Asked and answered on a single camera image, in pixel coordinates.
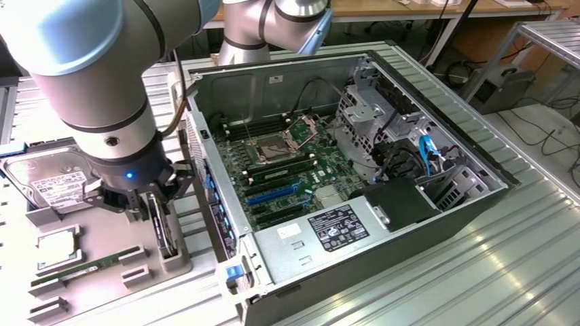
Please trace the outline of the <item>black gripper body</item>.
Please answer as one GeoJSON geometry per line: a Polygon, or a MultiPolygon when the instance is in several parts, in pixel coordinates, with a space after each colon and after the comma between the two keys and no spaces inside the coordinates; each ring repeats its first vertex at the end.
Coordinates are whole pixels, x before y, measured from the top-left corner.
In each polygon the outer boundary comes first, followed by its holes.
{"type": "Polygon", "coordinates": [[[100,188],[123,195],[129,191],[137,194],[152,192],[163,202],[168,201],[164,187],[175,170],[159,136],[153,136],[145,147],[124,158],[103,159],[88,154],[85,157],[100,179],[100,182],[85,183],[85,198],[100,188]]]}

